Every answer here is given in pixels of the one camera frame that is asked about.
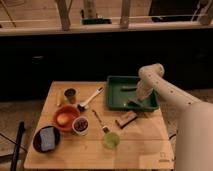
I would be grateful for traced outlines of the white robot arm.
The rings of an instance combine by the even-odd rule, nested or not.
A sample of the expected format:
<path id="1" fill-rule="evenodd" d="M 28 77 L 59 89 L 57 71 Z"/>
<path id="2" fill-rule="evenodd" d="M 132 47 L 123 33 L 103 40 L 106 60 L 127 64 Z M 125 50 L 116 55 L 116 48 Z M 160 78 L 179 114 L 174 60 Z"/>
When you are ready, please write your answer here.
<path id="1" fill-rule="evenodd" d="M 164 72 L 160 63 L 141 67 L 136 97 L 143 101 L 155 90 L 180 110 L 174 171 L 213 171 L 213 104 L 164 80 Z"/>

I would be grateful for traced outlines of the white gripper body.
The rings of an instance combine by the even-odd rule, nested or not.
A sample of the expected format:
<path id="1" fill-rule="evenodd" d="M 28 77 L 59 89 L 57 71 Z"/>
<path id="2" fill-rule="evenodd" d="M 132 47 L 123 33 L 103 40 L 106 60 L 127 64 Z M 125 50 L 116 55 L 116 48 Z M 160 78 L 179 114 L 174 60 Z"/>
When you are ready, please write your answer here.
<path id="1" fill-rule="evenodd" d="M 152 91 L 153 91 L 152 87 L 143 83 L 142 81 L 139 81 L 136 89 L 136 97 L 138 100 L 143 101 L 150 96 Z"/>

